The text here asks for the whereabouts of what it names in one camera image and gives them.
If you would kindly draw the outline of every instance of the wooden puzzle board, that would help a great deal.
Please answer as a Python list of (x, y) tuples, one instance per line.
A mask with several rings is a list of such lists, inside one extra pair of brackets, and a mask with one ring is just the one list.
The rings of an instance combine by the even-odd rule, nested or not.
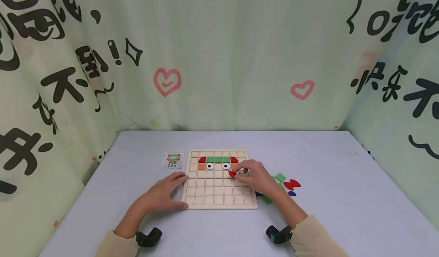
[[(244, 149), (191, 149), (182, 201), (189, 209), (257, 209), (254, 189), (229, 175), (246, 159)], [(246, 175), (242, 170), (238, 174)]]

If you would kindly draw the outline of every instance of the pattern card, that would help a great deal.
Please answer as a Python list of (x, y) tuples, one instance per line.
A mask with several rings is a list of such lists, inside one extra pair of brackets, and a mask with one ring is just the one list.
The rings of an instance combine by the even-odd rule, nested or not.
[(166, 152), (162, 168), (181, 168), (184, 152)]

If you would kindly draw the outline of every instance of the white table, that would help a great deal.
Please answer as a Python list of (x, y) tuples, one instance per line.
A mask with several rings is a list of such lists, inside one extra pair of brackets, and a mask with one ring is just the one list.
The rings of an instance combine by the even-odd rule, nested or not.
[[(246, 148), (269, 173), (295, 178), (294, 200), (314, 214), (351, 257), (438, 256), (439, 232), (349, 132), (121, 132), (41, 257), (93, 256), (105, 233), (158, 179), (165, 152)], [(181, 200), (182, 188), (174, 195)], [(274, 245), (269, 225), (286, 226), (273, 204), (257, 210), (151, 214), (140, 231), (163, 236), (138, 256), (294, 256)]]

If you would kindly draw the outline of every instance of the red semicircle piece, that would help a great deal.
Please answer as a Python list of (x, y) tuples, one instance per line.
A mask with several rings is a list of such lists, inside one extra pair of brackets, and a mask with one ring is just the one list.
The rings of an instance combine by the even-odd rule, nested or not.
[(296, 180), (290, 180), (291, 184), (293, 185), (294, 188), (299, 188), (301, 187), (301, 185), (299, 184), (298, 181)]
[(284, 182), (284, 186), (285, 186), (286, 188), (288, 188), (289, 190), (294, 190), (294, 187), (293, 187), (292, 183)]

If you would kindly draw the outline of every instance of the finger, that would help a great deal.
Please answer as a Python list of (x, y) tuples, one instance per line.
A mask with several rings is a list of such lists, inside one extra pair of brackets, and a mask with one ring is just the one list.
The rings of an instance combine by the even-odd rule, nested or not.
[(168, 177), (164, 178), (163, 180), (165, 182), (172, 182), (182, 176), (185, 176), (186, 173), (182, 172), (182, 171), (178, 171), (178, 172), (174, 172), (171, 175), (169, 175)]
[(178, 201), (172, 201), (172, 208), (173, 209), (188, 209), (189, 205), (187, 202), (178, 202)]
[(180, 184), (182, 184), (185, 180), (187, 180), (189, 177), (188, 176), (183, 176), (180, 177), (174, 181), (171, 182), (172, 184), (172, 190), (175, 190), (176, 187), (178, 187)]
[(245, 169), (250, 169), (252, 170), (252, 168), (254, 167), (254, 163), (252, 162), (252, 160), (245, 160), (240, 162), (237, 167), (235, 167), (235, 169), (233, 170), (234, 173), (237, 173), (238, 170), (240, 170), (241, 168), (245, 168)]
[(244, 177), (241, 175), (236, 175), (235, 179), (237, 179), (238, 182), (243, 183), (243, 184), (247, 184), (247, 185), (249, 184), (249, 181), (251, 180), (250, 177)]

